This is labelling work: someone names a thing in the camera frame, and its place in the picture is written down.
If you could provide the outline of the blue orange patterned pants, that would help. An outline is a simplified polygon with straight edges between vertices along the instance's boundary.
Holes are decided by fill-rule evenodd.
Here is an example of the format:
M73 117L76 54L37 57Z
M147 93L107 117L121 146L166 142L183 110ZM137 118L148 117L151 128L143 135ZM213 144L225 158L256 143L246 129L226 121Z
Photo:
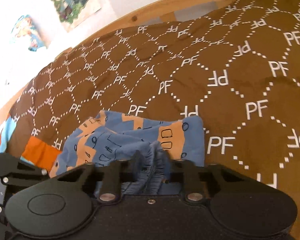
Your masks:
M203 121L193 115L177 121L157 121L114 111L89 117L66 139L50 171L55 177L85 163L106 167L141 154L137 181L123 183L123 194L178 194L179 183L168 182L172 160L204 165Z

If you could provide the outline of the brown PF patterned blanket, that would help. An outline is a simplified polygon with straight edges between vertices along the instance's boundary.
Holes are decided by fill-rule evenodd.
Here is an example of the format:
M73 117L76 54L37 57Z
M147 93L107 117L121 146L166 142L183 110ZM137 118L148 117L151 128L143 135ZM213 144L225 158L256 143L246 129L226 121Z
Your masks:
M300 239L300 0L237 0L195 20L93 35L48 64L6 116L0 153L55 175L107 164L85 121L148 133L290 195Z

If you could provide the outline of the anime poster blue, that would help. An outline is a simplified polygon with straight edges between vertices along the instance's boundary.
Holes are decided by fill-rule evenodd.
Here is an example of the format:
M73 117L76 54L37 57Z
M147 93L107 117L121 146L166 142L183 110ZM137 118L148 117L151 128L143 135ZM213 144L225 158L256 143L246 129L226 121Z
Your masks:
M15 23L11 34L15 43L27 48L29 51L37 51L40 48L47 48L30 15L22 15Z

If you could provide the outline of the anime poster green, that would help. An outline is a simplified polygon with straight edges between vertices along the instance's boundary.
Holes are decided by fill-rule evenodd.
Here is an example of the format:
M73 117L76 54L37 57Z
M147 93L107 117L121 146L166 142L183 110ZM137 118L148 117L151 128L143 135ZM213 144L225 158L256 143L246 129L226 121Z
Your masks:
M101 0L51 0L59 21L67 32L72 31L87 18L98 12Z

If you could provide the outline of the wooden bed frame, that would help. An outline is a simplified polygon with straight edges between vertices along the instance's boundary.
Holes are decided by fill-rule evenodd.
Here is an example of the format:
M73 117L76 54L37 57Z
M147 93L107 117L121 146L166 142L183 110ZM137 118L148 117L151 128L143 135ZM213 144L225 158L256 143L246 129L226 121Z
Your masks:
M63 51L90 35L116 29L176 20L175 12L199 7L200 14L228 5L234 0L100 0L101 9L72 31L59 22L50 0L0 0L0 126L11 105L27 83ZM21 15L38 24L47 48L29 51L16 43L11 31Z

